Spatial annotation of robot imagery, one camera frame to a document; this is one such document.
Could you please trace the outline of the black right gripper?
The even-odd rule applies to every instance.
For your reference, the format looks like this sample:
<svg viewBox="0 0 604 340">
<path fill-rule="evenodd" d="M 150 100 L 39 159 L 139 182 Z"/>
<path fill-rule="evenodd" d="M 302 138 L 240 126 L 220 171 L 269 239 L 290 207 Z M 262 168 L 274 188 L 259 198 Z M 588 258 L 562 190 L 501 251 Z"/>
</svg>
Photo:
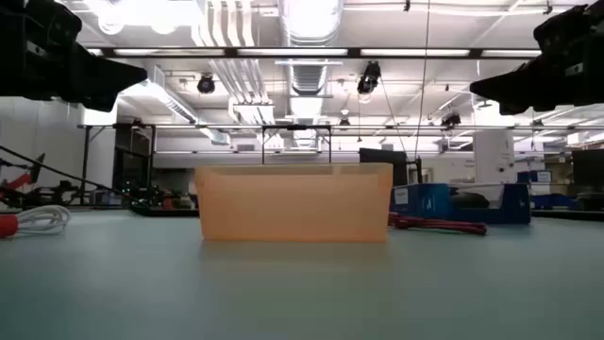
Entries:
<svg viewBox="0 0 604 340">
<path fill-rule="evenodd" d="M 604 0 L 577 5 L 533 30 L 545 102 L 551 105 L 604 104 Z M 501 115 L 524 113 L 535 105 L 531 80 L 535 61 L 498 76 L 474 81 L 472 94 L 499 103 Z"/>
</svg>

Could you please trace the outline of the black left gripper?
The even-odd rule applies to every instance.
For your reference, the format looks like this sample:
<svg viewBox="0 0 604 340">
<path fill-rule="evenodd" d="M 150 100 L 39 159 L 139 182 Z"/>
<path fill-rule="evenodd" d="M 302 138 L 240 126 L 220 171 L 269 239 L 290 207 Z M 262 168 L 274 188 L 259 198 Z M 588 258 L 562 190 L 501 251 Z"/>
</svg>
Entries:
<svg viewBox="0 0 604 340">
<path fill-rule="evenodd" d="M 82 105 L 112 111 L 118 93 L 147 80 L 141 67 L 76 44 L 82 21 L 56 0 L 0 0 L 0 96 L 58 96 L 70 58 L 70 89 Z"/>
</svg>

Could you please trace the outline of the white building column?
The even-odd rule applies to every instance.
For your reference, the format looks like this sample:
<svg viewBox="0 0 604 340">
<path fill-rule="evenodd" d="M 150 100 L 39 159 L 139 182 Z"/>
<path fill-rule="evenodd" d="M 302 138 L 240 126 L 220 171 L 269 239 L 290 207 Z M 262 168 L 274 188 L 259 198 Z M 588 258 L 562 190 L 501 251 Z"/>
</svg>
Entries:
<svg viewBox="0 0 604 340">
<path fill-rule="evenodd" d="M 477 126 L 487 127 L 473 135 L 476 182 L 515 182 L 512 118 L 491 108 L 476 110 L 474 118 Z"/>
</svg>

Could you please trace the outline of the red and black machine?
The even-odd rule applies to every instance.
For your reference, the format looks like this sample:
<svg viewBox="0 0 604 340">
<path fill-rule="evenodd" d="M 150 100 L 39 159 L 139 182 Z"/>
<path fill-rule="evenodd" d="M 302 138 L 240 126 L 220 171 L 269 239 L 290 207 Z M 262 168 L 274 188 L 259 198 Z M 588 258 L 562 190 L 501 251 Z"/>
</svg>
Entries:
<svg viewBox="0 0 604 340">
<path fill-rule="evenodd" d="M 43 205 L 38 189 L 29 192 L 21 192 L 25 186 L 36 185 L 42 170 L 45 154 L 42 153 L 31 165 L 16 164 L 0 158 L 0 171 L 4 167 L 15 167 L 23 170 L 23 173 L 14 179 L 2 179 L 0 181 L 0 203 L 12 209 L 26 210 Z"/>
</svg>

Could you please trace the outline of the blue storage bin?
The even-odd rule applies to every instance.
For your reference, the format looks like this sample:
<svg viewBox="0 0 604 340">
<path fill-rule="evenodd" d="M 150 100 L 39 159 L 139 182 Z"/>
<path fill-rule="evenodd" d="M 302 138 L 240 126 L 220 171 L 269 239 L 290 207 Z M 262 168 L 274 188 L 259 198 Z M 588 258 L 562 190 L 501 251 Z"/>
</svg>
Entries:
<svg viewBox="0 0 604 340">
<path fill-rule="evenodd" d="M 533 195 L 532 208 L 537 210 L 575 210 L 579 204 L 573 196 L 562 194 Z"/>
</svg>

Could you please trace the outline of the blue game controller box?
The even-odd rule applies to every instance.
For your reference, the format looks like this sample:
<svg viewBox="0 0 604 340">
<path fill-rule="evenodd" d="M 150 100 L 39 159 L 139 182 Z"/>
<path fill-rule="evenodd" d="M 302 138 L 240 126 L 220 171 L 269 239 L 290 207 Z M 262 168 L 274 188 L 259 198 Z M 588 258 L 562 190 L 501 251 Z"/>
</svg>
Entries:
<svg viewBox="0 0 604 340">
<path fill-rule="evenodd" d="M 527 225 L 531 201 L 524 183 L 419 183 L 394 187 L 390 211 L 487 225 Z"/>
</svg>

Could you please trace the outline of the long ceiling light strip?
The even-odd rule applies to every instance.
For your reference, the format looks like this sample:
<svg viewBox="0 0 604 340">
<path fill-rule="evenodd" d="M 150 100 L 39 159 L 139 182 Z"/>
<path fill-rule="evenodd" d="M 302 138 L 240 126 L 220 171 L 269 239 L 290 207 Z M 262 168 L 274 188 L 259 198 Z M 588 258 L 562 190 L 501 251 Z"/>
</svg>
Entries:
<svg viewBox="0 0 604 340">
<path fill-rule="evenodd" d="M 401 59 L 529 60 L 538 49 L 391 47 L 88 47 L 110 59 Z"/>
</svg>

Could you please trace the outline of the orange translucent plastic bin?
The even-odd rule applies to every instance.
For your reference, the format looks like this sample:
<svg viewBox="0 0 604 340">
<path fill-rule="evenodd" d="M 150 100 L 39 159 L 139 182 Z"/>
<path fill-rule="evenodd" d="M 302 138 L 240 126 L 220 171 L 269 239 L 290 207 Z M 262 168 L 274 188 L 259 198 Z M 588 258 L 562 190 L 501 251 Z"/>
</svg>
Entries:
<svg viewBox="0 0 604 340">
<path fill-rule="evenodd" d="M 195 185 L 207 240 L 383 243 L 393 167 L 370 162 L 200 166 Z"/>
</svg>

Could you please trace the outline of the green table mat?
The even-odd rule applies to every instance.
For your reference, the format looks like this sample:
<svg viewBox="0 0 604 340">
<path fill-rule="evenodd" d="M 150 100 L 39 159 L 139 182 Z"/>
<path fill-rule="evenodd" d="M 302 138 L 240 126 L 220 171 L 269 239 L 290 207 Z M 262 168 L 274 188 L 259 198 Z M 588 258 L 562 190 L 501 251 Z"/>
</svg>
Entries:
<svg viewBox="0 0 604 340">
<path fill-rule="evenodd" d="M 226 243 L 79 212 L 0 241 L 0 340 L 241 339 L 604 340 L 604 223 Z"/>
</svg>

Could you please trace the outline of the white rectangular air duct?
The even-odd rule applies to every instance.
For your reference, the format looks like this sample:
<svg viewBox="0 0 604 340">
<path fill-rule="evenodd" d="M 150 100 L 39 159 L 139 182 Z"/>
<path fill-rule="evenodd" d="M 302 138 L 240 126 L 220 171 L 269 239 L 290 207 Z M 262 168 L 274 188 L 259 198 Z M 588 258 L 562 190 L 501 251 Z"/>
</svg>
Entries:
<svg viewBox="0 0 604 340">
<path fill-rule="evenodd" d="M 147 68 L 147 71 L 149 76 L 146 80 L 123 90 L 122 94 L 150 96 L 158 100 L 171 113 L 199 129 L 214 145 L 231 145 L 231 138 L 227 133 L 220 132 L 216 127 L 208 127 L 209 123 L 199 119 L 192 107 L 165 87 L 166 75 L 158 65 Z"/>
</svg>

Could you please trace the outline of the black metal stand frame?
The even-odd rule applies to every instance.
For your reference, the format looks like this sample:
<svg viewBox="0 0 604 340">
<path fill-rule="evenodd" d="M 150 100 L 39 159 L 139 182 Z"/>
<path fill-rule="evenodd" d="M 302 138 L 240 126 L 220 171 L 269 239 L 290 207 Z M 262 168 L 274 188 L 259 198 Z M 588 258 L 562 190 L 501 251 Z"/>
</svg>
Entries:
<svg viewBox="0 0 604 340">
<path fill-rule="evenodd" d="M 101 191 L 127 203 L 150 197 L 158 127 L 152 124 L 82 124 L 80 189 Z"/>
</svg>

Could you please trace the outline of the silver ventilation duct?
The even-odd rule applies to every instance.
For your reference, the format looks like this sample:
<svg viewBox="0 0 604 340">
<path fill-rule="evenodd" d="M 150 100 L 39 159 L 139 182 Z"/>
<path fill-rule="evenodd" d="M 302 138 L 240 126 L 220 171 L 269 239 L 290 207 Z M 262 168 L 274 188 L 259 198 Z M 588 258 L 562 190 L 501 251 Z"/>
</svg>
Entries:
<svg viewBox="0 0 604 340">
<path fill-rule="evenodd" d="M 278 0 L 283 42 L 288 47 L 329 47 L 337 41 L 344 0 Z M 288 69 L 297 95 L 318 95 L 326 86 L 328 67 L 293 65 Z"/>
</svg>

